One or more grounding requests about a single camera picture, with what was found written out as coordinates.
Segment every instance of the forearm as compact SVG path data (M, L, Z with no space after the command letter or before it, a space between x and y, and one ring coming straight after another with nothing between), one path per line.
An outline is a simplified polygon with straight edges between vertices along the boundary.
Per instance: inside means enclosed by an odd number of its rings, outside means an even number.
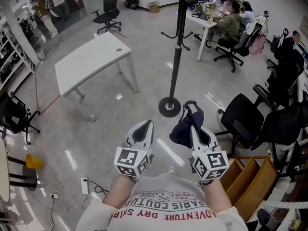
M223 189L220 180L214 180L211 184L204 186L206 204L214 211L220 212L232 207L231 202Z
M121 208L130 197L134 186L135 183L128 176L119 175L111 190L105 196L103 204L117 209Z

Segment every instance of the white cable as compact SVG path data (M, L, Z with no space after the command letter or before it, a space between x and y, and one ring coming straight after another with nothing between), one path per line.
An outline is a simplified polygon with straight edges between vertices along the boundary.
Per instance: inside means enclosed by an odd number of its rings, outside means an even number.
M83 203L86 201L87 197L88 197L88 195L86 194L85 199L82 201L82 204L81 204L81 209L83 209Z
M70 195L67 191L65 191L65 190L61 187L60 183L59 183L58 181L56 181L56 180L53 180L53 181L52 181L52 185L53 185L53 188L55 189L55 191L56 191L56 192L59 194L59 196L61 197L61 200L60 200L60 201L56 201L56 200L54 199L54 202L55 202L55 203L62 203L62 202L65 203L62 194L56 189L56 187L55 187L55 185L54 185L55 182L58 183L59 187L61 188L61 190L62 190L63 192L65 192L68 196L70 196L70 197L72 198L72 202L73 202L74 207L75 207L76 209L81 208L81 207L78 205L78 203L77 203L77 201L75 200L75 198L73 198L72 195Z

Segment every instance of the shoe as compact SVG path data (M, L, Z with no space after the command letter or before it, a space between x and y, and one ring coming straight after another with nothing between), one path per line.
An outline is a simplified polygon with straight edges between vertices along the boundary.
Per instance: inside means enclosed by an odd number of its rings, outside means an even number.
M57 36L58 34L59 34L58 32L53 33L53 34L51 35L51 38L54 38L54 37Z
M196 33L195 33L193 36L194 36L197 40L202 41L202 38L200 38L199 34L196 34Z
M208 41L205 41L205 46L208 47L208 48L211 48L211 43L208 42Z
M170 167L170 168L168 169L168 173L169 173L169 174L172 174L172 175L177 175L177 171L175 170L174 167Z

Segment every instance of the yellow bucket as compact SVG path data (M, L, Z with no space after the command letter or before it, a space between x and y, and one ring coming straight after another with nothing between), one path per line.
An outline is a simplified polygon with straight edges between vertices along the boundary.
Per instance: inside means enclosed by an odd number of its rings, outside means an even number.
M26 157L26 166L27 168L37 168L42 169L44 167L44 162L42 159L28 154Z

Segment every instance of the pink bag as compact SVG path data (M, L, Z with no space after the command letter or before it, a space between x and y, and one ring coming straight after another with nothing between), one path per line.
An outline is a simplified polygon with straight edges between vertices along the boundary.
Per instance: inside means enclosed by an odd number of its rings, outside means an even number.
M265 37L263 35L257 35L255 41L249 46L249 52L252 55L258 55L262 53L264 49Z

